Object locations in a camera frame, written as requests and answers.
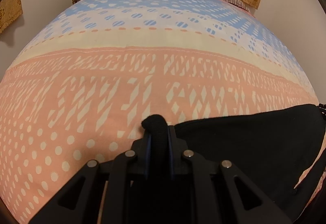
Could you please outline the black pants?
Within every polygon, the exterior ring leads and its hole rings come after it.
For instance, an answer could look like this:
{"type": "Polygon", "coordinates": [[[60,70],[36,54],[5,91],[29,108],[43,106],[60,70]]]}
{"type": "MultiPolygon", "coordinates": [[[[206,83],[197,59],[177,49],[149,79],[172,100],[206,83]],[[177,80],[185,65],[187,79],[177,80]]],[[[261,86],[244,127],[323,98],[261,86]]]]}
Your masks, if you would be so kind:
{"type": "MultiPolygon", "coordinates": [[[[169,125],[161,115],[141,125],[151,143],[130,176],[123,222],[190,223],[172,173],[169,125]]],[[[291,223],[325,223],[325,120],[318,105],[173,127],[177,138],[205,159],[234,163],[291,223]]]]}

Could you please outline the beige side curtain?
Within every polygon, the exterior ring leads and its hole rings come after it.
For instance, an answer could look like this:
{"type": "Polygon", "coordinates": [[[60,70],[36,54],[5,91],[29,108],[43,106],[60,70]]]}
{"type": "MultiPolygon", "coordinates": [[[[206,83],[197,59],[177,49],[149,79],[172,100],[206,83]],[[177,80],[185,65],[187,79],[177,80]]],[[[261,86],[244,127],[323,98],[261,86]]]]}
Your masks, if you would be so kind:
{"type": "Polygon", "coordinates": [[[1,0],[0,34],[23,14],[21,0],[1,0]]]}

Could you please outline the pink blue patterned bedspread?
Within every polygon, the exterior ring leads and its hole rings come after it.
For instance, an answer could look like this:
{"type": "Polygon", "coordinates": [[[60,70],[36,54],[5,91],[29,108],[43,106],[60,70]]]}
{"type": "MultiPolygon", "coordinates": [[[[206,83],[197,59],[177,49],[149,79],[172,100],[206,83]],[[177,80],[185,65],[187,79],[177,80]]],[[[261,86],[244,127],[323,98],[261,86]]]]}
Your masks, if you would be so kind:
{"type": "Polygon", "coordinates": [[[222,0],[81,0],[1,81],[1,199],[19,223],[152,114],[168,124],[317,104],[288,48],[222,0]]]}

